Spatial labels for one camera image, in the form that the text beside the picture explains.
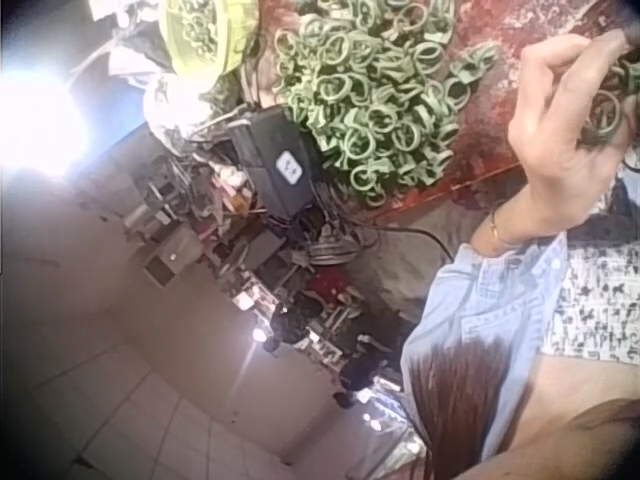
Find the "workbench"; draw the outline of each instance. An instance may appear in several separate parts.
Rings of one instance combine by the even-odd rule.
[[[278,28],[296,28],[293,0],[261,0],[261,36],[270,45]],[[486,41],[498,44],[496,65],[482,79],[461,115],[453,144],[454,159],[445,176],[425,190],[413,190],[368,212],[380,220],[463,189],[517,165],[507,143],[507,126],[516,98],[519,56],[527,45],[565,33],[595,36],[621,26],[630,13],[613,0],[458,0],[455,35],[450,51]],[[258,69],[263,103],[274,102],[273,52],[267,47]]]

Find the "wrist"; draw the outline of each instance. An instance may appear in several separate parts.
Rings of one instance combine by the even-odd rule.
[[[548,236],[539,213],[527,185],[496,209],[496,236],[507,246],[518,246],[534,238]]]
[[[484,257],[499,257],[529,240],[553,235],[543,224],[527,186],[482,222],[471,246]]]

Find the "pile of green plastic parts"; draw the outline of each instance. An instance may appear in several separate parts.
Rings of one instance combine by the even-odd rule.
[[[345,192],[372,207],[442,177],[471,90],[493,65],[483,44],[451,60],[453,0],[320,0],[275,37],[275,91],[315,136]]]
[[[179,0],[177,13],[182,19],[185,40],[199,56],[215,60],[218,39],[213,0]]]

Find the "shirt sleeve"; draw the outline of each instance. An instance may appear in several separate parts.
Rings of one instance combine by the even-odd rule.
[[[409,414],[417,419],[408,381],[410,363],[444,348],[480,338],[503,339],[511,348],[496,419],[485,440],[483,459],[495,454],[542,345],[567,267],[566,235],[528,244],[500,258],[483,258],[463,245],[431,286],[420,323],[407,339],[401,360]]]

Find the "finger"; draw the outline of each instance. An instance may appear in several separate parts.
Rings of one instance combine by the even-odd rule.
[[[526,133],[535,131],[552,94],[554,71],[567,66],[591,43],[581,35],[561,35],[522,50],[514,122]]]
[[[618,165],[631,146],[636,132],[636,104],[635,95],[627,97],[621,105],[622,121],[611,141],[605,145],[594,159],[594,169],[600,178],[613,178]]]
[[[622,30],[611,30],[591,41],[562,76],[540,128],[560,145],[574,147],[591,103],[613,63],[629,48]]]

